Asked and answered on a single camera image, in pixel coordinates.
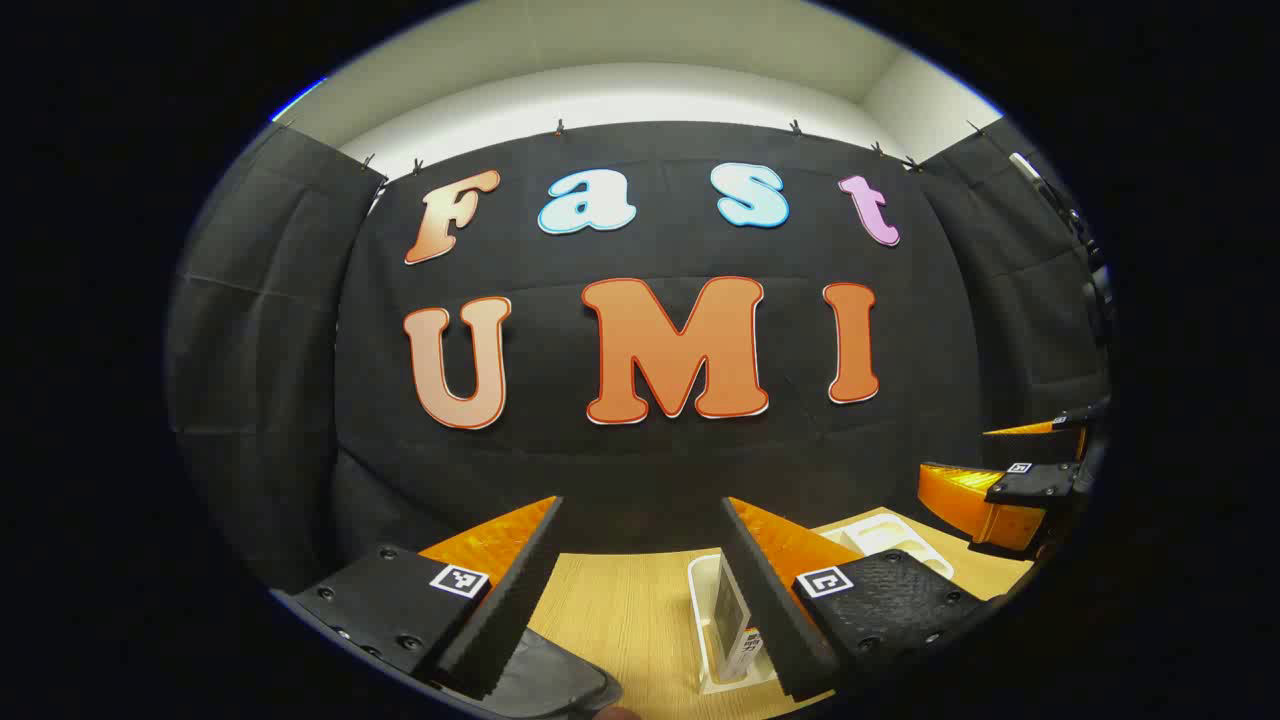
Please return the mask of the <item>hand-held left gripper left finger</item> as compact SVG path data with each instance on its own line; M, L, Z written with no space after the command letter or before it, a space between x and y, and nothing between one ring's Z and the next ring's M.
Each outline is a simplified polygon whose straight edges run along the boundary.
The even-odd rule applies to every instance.
M390 674L481 700L554 570L562 503L539 500L425 550L379 544L301 591L271 594Z

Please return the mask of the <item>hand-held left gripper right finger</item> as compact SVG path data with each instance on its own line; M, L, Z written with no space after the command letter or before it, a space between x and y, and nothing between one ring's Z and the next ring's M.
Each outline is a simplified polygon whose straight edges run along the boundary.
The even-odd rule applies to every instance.
M859 553L740 498L719 505L724 560L794 700L896 682L989 614L904 550Z

